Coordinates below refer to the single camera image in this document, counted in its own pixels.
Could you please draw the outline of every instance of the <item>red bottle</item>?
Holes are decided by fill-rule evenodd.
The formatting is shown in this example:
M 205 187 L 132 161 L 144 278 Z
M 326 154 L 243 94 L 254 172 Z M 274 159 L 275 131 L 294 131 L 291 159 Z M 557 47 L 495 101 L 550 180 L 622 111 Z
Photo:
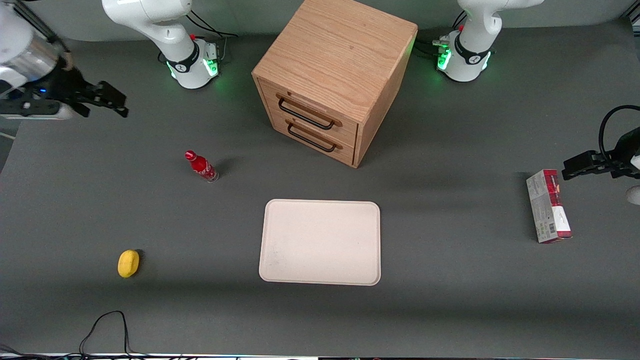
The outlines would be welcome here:
M 191 150 L 185 152 L 184 157 L 191 163 L 193 171 L 197 172 L 198 175 L 202 176 L 208 183 L 213 183 L 215 180 L 218 180 L 218 172 L 211 166 L 207 159 L 196 155 L 196 153 Z

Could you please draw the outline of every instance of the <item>wall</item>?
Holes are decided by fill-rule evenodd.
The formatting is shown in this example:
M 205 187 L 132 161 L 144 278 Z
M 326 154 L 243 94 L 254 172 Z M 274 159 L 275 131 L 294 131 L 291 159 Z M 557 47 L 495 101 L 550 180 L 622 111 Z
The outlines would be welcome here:
M 461 11 L 455 0 L 360 0 L 422 28 L 450 26 Z M 507 28 L 591 25 L 619 17 L 634 0 L 546 0 L 502 12 Z M 278 33 L 302 0 L 195 0 L 193 9 L 219 31 Z M 100 0 L 42 0 L 29 4 L 60 35 L 74 40 L 134 40 L 142 35 L 112 23 Z M 182 22 L 189 32 L 203 31 Z

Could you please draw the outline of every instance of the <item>white tray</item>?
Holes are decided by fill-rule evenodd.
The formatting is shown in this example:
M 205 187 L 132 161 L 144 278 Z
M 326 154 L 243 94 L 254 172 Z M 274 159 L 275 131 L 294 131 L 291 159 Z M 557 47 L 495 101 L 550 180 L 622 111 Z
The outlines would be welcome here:
M 264 211 L 260 277 L 278 282 L 377 284 L 378 205 L 364 201 L 269 201 Z

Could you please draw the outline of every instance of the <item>wood grain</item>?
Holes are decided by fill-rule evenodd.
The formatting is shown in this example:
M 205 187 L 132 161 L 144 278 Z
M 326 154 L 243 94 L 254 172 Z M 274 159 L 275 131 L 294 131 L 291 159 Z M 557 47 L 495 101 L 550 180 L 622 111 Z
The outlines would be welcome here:
M 269 107 L 268 111 L 272 116 L 273 114 L 279 113 L 282 116 L 291 118 L 295 123 L 301 123 L 303 126 L 311 127 L 325 138 L 335 140 L 350 147 L 355 146 L 356 134 L 358 131 L 358 124 L 356 122 L 353 122 L 352 120 L 334 119 L 327 115 L 325 111 L 324 113 L 316 111 L 314 109 L 315 107 L 312 108 L 310 106 L 305 106 L 304 103 L 300 103 L 296 98 L 290 96 L 283 88 L 278 89 L 268 81 L 261 80 L 260 83 L 262 85 L 261 90 L 264 97 L 263 101 L 266 103 L 266 106 Z M 314 127 L 312 124 L 305 123 L 304 120 L 293 117 L 292 115 L 282 111 L 278 106 L 278 102 L 281 98 L 285 99 L 283 106 L 286 108 L 308 117 L 324 126 L 328 126 L 331 122 L 333 122 L 334 125 L 329 130 L 323 130 L 319 127 Z
M 357 167 L 399 90 L 417 26 L 353 0 L 305 0 L 254 68 L 273 127 L 339 144 L 326 153 Z M 331 130 L 282 111 L 284 106 Z
M 352 0 L 306 0 L 254 73 L 365 122 L 417 26 Z
M 364 157 L 365 152 L 369 148 L 371 141 L 373 140 L 373 136 L 378 132 L 378 128 L 382 124 L 382 120 L 387 116 L 387 112 L 391 107 L 391 104 L 394 102 L 398 90 L 400 90 L 400 85 L 402 84 L 402 80 L 404 78 L 404 71 L 406 70 L 406 64 L 409 61 L 409 57 L 411 55 L 411 50 L 413 48 L 413 41 L 415 37 L 411 39 L 411 42 L 406 45 L 406 49 L 404 50 L 404 56 L 400 58 L 394 73 L 391 75 L 390 79 L 387 81 L 382 94 L 380 94 L 380 98 L 376 101 L 375 106 L 371 109 L 371 113 L 369 114 L 369 121 L 366 126 L 363 126 L 360 134 L 358 134 L 358 138 L 356 139 L 355 145 L 355 157 L 354 157 L 354 166 L 358 167 L 362 158 Z
M 290 120 L 286 120 L 286 121 L 276 121 L 275 125 L 273 126 L 274 129 L 276 129 L 276 131 L 278 131 L 279 133 L 282 133 L 286 136 L 288 136 L 289 138 L 292 138 L 293 140 L 296 140 L 297 142 L 306 145 L 307 147 L 310 147 L 313 150 L 319 151 L 321 154 L 327 155 L 331 158 L 334 158 L 336 160 L 338 160 L 341 163 L 345 163 L 349 166 L 353 166 L 353 147 L 349 147 L 346 146 L 344 144 L 338 143 L 338 142 L 334 142 L 328 139 L 325 139 L 321 136 L 319 136 L 317 133 L 311 132 L 309 131 L 307 128 L 302 128 L 301 126 L 294 124 L 293 128 L 291 129 L 292 131 L 294 131 L 296 134 L 299 134 L 301 136 L 304 136 L 305 138 L 312 140 L 313 142 L 316 142 L 318 144 L 320 144 L 323 147 L 332 147 L 334 145 L 336 145 L 335 150 L 333 150 L 332 152 L 324 152 L 320 149 L 318 149 L 317 147 L 314 147 L 313 145 L 309 145 L 308 143 L 304 142 L 303 140 L 300 140 L 298 138 L 296 138 L 295 136 L 289 134 L 289 131 L 287 130 L 287 128 L 289 127 L 289 124 L 291 123 Z

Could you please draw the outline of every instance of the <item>black metal handle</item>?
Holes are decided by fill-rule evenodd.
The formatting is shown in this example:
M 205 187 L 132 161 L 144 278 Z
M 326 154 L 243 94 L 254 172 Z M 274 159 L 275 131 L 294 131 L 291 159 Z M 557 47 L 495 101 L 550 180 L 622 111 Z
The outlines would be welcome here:
M 282 106 L 282 103 L 283 103 L 283 102 L 284 102 L 284 98 L 283 98 L 283 97 L 281 97 L 281 98 L 280 98 L 280 101 L 278 101 L 278 107 L 279 107 L 282 111 L 284 111 L 284 112 L 286 112 L 286 113 L 288 113 L 288 114 L 291 114 L 291 115 L 293 115 L 293 116 L 297 117 L 297 118 L 298 118 L 298 119 L 300 119 L 300 120 L 304 120 L 304 121 L 308 122 L 309 124 L 311 124 L 311 125 L 313 125 L 313 126 L 317 126 L 317 127 L 321 128 L 322 130 L 329 130 L 329 129 L 331 129 L 331 128 L 333 127 L 334 123 L 335 123 L 333 120 L 331 120 L 331 123 L 329 123 L 329 125 L 326 125 L 326 126 L 325 126 L 325 125 L 322 125 L 322 124 L 320 124 L 319 122 L 317 122 L 317 121 L 313 121 L 313 120 L 311 120 L 310 118 L 308 118 L 308 117 L 306 117 L 306 116 L 304 116 L 304 115 L 300 115 L 299 113 L 296 113 L 295 111 L 293 111 L 293 110 L 291 110 L 291 109 L 287 109 L 287 108 L 285 108 L 284 106 Z
M 289 132 L 289 134 L 292 134 L 293 136 L 295 136 L 296 138 L 299 138 L 300 140 L 306 142 L 307 144 L 313 145 L 315 147 L 317 147 L 318 149 L 324 151 L 324 152 L 332 152 L 335 150 L 335 144 L 332 147 L 324 147 L 322 145 L 320 145 L 317 142 L 313 142 L 311 140 L 309 140 L 308 138 L 305 138 L 304 136 L 300 135 L 300 134 L 296 134 L 293 131 L 291 131 L 291 128 L 293 127 L 293 124 L 289 123 L 289 127 L 287 127 L 287 131 Z

